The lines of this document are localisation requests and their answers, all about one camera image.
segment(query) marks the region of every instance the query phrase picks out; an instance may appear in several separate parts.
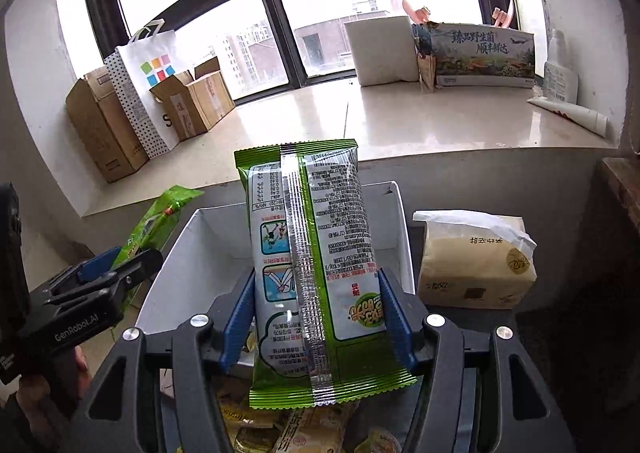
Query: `white box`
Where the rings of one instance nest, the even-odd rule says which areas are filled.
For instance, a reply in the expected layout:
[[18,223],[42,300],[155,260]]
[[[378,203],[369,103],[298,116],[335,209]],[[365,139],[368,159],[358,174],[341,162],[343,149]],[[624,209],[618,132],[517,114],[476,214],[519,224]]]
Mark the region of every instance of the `white box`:
[[[415,294],[398,185],[366,184],[362,193],[378,267],[391,270],[402,289]],[[246,204],[198,209],[166,257],[136,326],[145,334],[175,329],[206,312],[217,296],[231,291],[244,269],[253,266]],[[253,367],[253,355],[243,353],[239,364]]]

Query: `green plastic package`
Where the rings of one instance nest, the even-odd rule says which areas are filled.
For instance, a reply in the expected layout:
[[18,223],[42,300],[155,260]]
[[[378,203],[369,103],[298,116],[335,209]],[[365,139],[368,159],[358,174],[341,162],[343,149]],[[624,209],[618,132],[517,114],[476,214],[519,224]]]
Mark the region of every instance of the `green plastic package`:
[[393,355],[355,140],[236,152],[255,266],[250,405],[353,401],[415,382]]
[[[180,210],[187,202],[199,197],[204,192],[197,189],[172,186],[165,190],[151,207],[138,225],[133,229],[127,244],[116,256],[111,269],[114,269],[129,258],[136,256],[145,249],[162,249],[171,232],[180,220]],[[122,312],[126,311],[138,289],[132,289],[122,303]]]

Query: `white shopping bag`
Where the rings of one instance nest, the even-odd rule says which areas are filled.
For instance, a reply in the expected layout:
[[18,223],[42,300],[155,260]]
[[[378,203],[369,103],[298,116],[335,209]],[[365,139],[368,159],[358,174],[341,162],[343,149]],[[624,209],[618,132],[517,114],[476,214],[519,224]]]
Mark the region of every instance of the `white shopping bag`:
[[[105,59],[118,99],[149,159],[170,151],[179,141],[162,104],[149,89],[189,68],[178,54],[174,31],[158,33],[162,24],[164,20],[150,22]],[[143,33],[150,36],[141,39]]]

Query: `bag handle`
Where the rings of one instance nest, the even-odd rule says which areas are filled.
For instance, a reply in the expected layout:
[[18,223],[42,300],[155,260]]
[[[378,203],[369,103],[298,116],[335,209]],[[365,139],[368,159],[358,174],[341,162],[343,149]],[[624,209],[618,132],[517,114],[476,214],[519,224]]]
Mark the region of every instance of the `bag handle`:
[[142,29],[136,31],[136,33],[127,42],[127,45],[133,42],[137,42],[138,40],[143,40],[144,38],[155,36],[156,34],[158,34],[158,31],[162,29],[162,26],[164,26],[164,20],[162,18],[159,18],[158,20],[151,20]]

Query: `round green logo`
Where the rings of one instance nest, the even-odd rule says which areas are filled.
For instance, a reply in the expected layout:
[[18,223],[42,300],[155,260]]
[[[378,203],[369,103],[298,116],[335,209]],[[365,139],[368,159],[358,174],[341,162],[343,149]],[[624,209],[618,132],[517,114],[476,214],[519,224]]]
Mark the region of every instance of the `round green logo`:
[[360,296],[355,305],[349,309],[349,319],[357,321],[365,327],[382,325],[385,320],[380,294],[367,292]]

